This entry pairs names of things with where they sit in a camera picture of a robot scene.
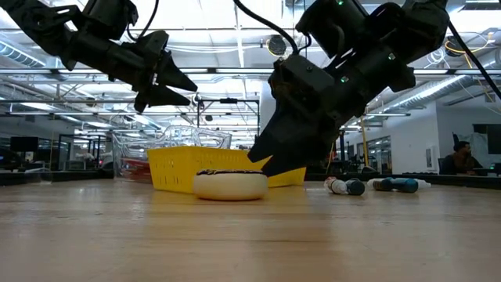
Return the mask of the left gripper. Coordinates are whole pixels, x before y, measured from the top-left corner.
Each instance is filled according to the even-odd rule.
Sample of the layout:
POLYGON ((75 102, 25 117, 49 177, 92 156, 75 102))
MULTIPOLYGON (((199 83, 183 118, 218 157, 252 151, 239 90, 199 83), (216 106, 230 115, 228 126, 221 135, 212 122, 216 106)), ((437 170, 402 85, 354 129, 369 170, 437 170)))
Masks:
POLYGON ((154 31, 135 43, 122 43, 81 33, 74 38, 74 59, 132 86, 137 92, 134 108, 142 113, 146 106, 188 106, 190 100, 163 86, 196 92, 197 85, 175 65, 171 51, 164 51, 169 35, 154 31), (157 72, 158 83, 153 78, 157 72))

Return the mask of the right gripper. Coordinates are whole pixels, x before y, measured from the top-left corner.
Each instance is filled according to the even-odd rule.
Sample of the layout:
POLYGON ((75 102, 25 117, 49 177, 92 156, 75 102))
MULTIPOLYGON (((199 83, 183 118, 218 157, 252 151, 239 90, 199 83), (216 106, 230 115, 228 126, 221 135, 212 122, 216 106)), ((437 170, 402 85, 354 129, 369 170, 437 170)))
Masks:
POLYGON ((276 112, 247 156, 253 162, 268 158, 262 171, 271 177, 325 159, 346 121, 385 88, 413 87, 415 76, 396 52, 379 45, 324 68, 290 56, 275 65, 269 84, 276 112))

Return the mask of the small white cylinder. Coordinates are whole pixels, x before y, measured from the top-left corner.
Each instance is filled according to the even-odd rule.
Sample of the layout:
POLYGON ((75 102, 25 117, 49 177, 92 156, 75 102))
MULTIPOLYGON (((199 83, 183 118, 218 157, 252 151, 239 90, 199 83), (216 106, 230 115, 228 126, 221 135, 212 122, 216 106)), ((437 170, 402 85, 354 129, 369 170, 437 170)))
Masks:
POLYGON ((336 177, 329 177, 324 181, 323 186, 331 193, 339 195, 348 195, 348 187, 346 182, 337 179, 336 177))

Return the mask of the chocolate frosted toy donut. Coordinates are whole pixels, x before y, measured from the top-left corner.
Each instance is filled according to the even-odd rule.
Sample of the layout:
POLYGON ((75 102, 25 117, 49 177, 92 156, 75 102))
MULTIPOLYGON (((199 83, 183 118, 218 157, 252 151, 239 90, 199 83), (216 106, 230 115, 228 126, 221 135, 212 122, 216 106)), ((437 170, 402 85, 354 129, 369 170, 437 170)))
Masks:
POLYGON ((193 178, 193 193, 204 200, 253 201, 268 191, 268 178, 261 171, 208 169, 193 178))

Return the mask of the small dark blue cylinder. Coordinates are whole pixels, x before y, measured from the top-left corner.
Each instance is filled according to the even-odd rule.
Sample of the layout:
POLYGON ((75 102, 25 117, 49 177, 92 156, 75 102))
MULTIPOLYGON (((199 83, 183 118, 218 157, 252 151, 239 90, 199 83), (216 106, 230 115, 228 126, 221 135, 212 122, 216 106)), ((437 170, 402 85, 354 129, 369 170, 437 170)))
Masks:
POLYGON ((403 193, 415 193, 419 184, 415 179, 385 178, 373 181, 373 188, 378 191, 397 190, 403 193))
POLYGON ((346 182, 347 192, 352 196, 361 196, 365 193, 366 186, 359 179, 349 179, 346 182))

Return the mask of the yellow plastic basket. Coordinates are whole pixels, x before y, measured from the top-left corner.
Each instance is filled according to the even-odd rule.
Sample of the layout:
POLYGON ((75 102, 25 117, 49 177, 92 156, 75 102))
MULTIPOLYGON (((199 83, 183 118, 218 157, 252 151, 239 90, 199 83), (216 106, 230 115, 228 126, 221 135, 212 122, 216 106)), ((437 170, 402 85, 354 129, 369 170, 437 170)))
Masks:
POLYGON ((305 180, 306 170, 307 168, 303 167, 292 171, 284 172, 282 174, 269 176, 268 177, 269 188, 302 185, 305 180))
POLYGON ((251 162, 245 150, 201 146, 174 146, 147 150, 155 190, 192 193, 193 178, 202 170, 260 170, 267 157, 251 162))

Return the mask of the red snack packet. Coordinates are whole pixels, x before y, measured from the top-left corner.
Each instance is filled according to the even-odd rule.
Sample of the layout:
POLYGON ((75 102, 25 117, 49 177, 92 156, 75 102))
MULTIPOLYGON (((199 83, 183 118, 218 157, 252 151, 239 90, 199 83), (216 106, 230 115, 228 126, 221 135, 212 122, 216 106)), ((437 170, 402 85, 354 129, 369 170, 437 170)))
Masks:
POLYGON ((138 160, 133 158, 121 158, 122 163, 126 169, 135 170, 150 170, 150 164, 145 160, 138 160))

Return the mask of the clear plastic container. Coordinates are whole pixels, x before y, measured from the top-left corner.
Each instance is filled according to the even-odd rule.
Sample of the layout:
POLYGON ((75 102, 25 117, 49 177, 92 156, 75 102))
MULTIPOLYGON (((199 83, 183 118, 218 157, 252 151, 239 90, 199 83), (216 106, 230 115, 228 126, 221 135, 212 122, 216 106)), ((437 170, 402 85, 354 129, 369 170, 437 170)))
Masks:
POLYGON ((115 176, 138 183, 152 183, 150 170, 126 169, 121 158, 148 161, 147 150, 174 146, 229 149, 232 136, 229 133, 205 128, 172 125, 163 131, 113 132, 112 141, 115 176))

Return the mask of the yellow pole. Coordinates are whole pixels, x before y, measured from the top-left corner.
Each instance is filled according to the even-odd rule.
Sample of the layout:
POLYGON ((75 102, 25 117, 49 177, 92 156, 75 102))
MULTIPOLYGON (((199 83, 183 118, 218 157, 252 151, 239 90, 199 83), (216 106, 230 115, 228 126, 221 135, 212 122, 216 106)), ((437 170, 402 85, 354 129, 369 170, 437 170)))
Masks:
POLYGON ((362 146, 363 146, 363 156, 364 156, 365 167, 369 167, 369 151, 368 151, 368 146, 367 146, 366 128, 365 128, 365 123, 364 123, 363 117, 360 118, 360 127, 361 127, 361 133, 362 133, 362 146))

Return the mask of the small dark monitor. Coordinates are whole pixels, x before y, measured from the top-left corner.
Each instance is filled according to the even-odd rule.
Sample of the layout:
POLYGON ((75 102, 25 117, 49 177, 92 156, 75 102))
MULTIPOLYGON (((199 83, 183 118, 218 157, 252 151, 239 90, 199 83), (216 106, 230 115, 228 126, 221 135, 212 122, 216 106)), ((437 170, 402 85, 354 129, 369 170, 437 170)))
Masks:
POLYGON ((35 152, 38 150, 39 138, 36 136, 12 136, 10 150, 14 152, 35 152))

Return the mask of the person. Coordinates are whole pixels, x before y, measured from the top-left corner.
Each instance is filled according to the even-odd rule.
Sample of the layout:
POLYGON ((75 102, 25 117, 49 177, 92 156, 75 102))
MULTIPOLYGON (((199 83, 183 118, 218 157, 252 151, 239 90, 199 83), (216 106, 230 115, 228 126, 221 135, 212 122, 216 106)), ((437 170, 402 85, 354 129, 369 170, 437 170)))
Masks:
POLYGON ((472 155, 470 144, 459 141, 454 147, 454 152, 442 160, 440 175, 477 175, 476 169, 483 168, 472 155))

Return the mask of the black background gantry frame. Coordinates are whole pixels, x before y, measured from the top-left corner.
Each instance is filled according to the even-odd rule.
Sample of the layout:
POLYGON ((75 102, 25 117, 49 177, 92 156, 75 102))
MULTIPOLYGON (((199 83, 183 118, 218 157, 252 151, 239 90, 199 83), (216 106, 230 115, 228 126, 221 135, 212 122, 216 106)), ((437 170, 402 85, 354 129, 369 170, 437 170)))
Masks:
POLYGON ((235 139, 254 140, 261 131, 260 102, 256 99, 198 99, 197 128, 232 134, 235 139))

